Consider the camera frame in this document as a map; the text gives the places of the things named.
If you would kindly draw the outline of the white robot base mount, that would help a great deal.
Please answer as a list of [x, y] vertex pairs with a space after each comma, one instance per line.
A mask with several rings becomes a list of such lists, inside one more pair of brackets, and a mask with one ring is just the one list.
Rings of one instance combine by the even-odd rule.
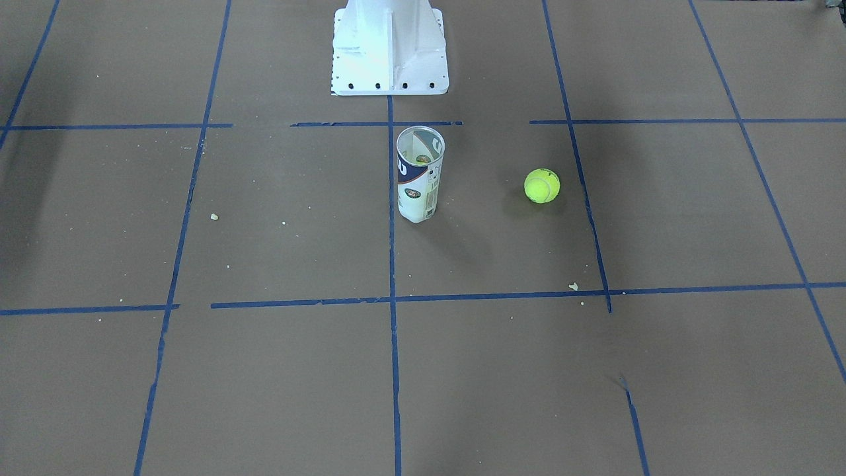
[[429, 1], [348, 1], [332, 24], [332, 95], [448, 92], [444, 17]]

